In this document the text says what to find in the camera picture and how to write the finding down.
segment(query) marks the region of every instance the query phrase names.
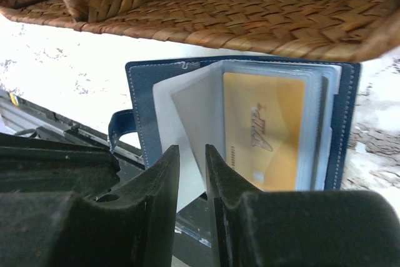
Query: distressed white surface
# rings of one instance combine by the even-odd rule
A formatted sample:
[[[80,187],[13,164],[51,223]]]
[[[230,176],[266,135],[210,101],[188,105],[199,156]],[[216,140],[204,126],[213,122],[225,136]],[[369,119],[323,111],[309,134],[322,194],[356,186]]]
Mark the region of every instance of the distressed white surface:
[[[171,42],[12,23],[0,16],[0,89],[106,133],[132,108],[124,65],[146,59],[243,54]],[[364,63],[344,189],[381,193],[400,215],[400,49]],[[136,134],[123,141],[139,146]]]

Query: wicker basket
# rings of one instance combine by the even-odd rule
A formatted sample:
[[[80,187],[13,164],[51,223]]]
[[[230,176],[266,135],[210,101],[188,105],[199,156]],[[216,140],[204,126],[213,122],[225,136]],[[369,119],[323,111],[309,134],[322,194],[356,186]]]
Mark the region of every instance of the wicker basket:
[[[0,0],[13,21],[294,58],[363,61],[400,44],[399,0]]]

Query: brown basket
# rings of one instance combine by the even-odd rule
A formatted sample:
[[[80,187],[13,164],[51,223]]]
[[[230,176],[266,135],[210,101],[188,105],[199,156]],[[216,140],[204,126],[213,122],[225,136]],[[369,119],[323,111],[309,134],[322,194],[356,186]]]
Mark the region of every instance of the brown basket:
[[[399,0],[0,0],[13,21],[294,58],[363,61],[400,44]]]

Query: tan card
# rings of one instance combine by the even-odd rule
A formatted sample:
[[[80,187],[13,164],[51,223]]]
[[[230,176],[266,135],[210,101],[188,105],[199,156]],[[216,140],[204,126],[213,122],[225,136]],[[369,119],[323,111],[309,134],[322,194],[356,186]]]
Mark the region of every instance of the tan card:
[[[304,92],[300,79],[224,73],[226,161],[259,189],[295,189]]]

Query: metal rod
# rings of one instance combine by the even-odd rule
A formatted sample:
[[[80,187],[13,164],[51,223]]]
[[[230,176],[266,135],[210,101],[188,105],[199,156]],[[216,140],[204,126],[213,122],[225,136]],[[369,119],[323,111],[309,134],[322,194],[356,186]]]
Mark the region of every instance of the metal rod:
[[[26,8],[27,6],[32,6],[37,3],[42,3],[44,1],[48,1],[48,0],[30,0],[30,1],[26,1],[25,3],[15,4],[12,8],[13,9],[22,9],[22,8]]]

